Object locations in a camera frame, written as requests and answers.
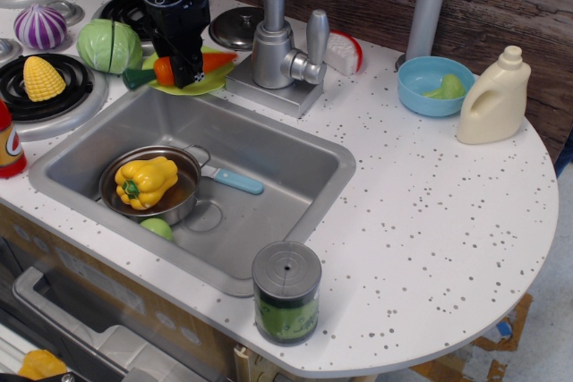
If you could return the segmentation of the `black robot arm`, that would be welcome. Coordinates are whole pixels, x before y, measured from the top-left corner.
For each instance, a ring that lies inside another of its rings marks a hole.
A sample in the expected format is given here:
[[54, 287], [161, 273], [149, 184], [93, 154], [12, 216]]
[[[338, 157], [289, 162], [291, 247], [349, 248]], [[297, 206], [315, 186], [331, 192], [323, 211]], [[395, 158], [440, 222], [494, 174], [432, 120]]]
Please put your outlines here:
[[113, 0], [99, 16], [132, 27], [170, 61], [182, 89], [204, 78], [202, 32], [210, 25], [209, 0]]

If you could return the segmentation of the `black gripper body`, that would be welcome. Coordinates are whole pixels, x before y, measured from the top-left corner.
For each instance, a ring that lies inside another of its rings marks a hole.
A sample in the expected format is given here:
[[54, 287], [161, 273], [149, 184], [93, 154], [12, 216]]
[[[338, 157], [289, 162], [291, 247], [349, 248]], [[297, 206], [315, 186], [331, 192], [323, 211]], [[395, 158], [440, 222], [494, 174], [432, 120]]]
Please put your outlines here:
[[147, 19], [144, 29], [150, 39], [164, 35], [175, 48], [202, 43], [202, 32], [210, 24], [209, 0], [143, 0]]

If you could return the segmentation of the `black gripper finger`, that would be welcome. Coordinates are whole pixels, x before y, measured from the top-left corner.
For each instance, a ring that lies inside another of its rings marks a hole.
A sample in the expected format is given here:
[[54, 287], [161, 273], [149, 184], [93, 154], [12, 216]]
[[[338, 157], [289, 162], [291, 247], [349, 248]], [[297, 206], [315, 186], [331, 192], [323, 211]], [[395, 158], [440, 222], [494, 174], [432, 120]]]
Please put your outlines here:
[[170, 56], [175, 85], [179, 89], [204, 79], [201, 48], [202, 43], [191, 43], [183, 48], [175, 48]]
[[154, 35], [151, 37], [152, 45], [158, 57], [170, 57], [175, 55], [174, 42], [164, 35]]

